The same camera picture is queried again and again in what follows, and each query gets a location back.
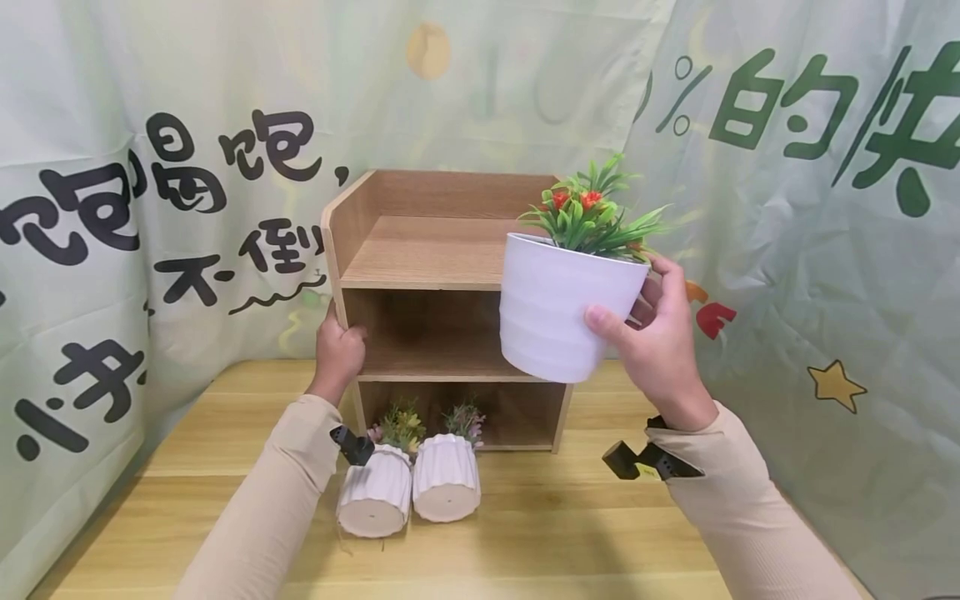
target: white flower pot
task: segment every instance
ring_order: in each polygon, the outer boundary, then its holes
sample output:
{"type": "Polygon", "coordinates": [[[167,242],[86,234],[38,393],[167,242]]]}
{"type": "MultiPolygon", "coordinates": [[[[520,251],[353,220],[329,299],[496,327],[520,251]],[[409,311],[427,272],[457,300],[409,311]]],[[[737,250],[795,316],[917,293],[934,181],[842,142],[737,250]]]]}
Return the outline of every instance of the white flower pot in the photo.
{"type": "Polygon", "coordinates": [[[351,466],[340,489],[337,521],[359,538],[386,538],[410,516],[410,458],[391,445],[377,444],[363,467],[351,466]]]}
{"type": "Polygon", "coordinates": [[[584,322],[591,304],[626,319],[648,265],[557,248],[545,237],[507,234],[500,291],[500,349],[513,366],[560,383],[585,381],[606,344],[584,322]]]}
{"type": "Polygon", "coordinates": [[[480,506],[480,472],[473,446],[450,433],[425,441],[414,465],[414,509],[428,521],[448,523],[480,506]]]}

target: hand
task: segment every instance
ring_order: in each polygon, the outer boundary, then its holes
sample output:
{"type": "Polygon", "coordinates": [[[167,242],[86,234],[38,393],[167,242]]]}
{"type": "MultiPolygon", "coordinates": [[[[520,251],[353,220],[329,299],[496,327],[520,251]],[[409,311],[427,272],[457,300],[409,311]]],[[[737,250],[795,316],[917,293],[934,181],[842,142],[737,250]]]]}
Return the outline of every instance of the hand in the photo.
{"type": "Polygon", "coordinates": [[[699,431],[716,419],[717,409],[697,371],[684,270],[661,256],[652,266],[661,280],[648,278],[643,285],[642,299],[630,312],[639,324],[624,323],[596,305],[587,309],[585,320],[616,346],[627,374],[668,426],[699,431]]]}
{"type": "Polygon", "coordinates": [[[317,328],[317,367],[306,393],[339,406],[347,385],[363,368],[366,337],[367,329],[363,326],[344,330],[337,323],[337,307],[331,300],[326,318],[317,328]]]}

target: potted plant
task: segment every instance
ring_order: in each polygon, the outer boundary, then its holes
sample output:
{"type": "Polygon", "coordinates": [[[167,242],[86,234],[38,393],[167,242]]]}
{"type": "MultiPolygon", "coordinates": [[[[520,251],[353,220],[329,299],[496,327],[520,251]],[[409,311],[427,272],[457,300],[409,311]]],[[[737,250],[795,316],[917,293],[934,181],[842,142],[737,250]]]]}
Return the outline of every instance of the potted plant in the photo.
{"type": "Polygon", "coordinates": [[[368,430],[373,455],[363,467],[351,466],[340,490],[337,521],[360,538],[386,538],[410,516],[411,462],[426,432],[413,404],[395,403],[368,430]]]}
{"type": "Polygon", "coordinates": [[[472,400],[444,415],[447,433],[420,447],[414,466],[414,508],[428,521],[448,523],[470,515],[480,505],[480,472],[474,450],[483,445],[486,417],[472,400]]]}
{"type": "Polygon", "coordinates": [[[586,380],[606,346],[584,323],[591,304],[624,319],[647,277],[648,235],[667,229],[666,206],[631,223],[611,194],[631,175],[617,173],[623,155],[602,169],[560,181],[542,193],[542,204],[519,218],[549,237],[509,233],[500,295],[500,347],[504,358],[548,381],[586,380]]]}

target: yellow star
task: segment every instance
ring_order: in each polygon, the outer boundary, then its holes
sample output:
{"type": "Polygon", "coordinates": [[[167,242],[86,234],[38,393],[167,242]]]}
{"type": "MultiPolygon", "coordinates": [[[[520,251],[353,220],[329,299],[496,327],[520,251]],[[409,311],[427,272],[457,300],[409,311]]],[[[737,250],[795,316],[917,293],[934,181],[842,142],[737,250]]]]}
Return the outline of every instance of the yellow star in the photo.
{"type": "Polygon", "coordinates": [[[844,408],[856,414],[856,402],[853,401],[853,397],[866,394],[867,388],[861,387],[847,378],[843,363],[835,360],[826,369],[807,367],[806,371],[817,383],[814,396],[818,400],[836,400],[844,408]]]}

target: wooden table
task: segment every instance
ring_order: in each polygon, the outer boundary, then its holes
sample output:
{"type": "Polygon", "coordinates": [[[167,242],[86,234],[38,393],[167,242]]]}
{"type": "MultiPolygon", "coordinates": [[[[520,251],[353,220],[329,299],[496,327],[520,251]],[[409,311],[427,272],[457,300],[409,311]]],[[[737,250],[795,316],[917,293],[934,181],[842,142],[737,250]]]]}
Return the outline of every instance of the wooden table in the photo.
{"type": "MultiPolygon", "coordinates": [[[[312,361],[263,361],[221,373],[31,597],[169,598],[312,371],[312,361]]],[[[281,597],[729,598],[665,486],[619,481],[600,460],[620,439],[643,448],[654,415],[606,363],[577,387],[558,454],[481,454],[477,514],[438,525],[412,513],[384,541],[338,536],[341,464],[281,597]]]]}

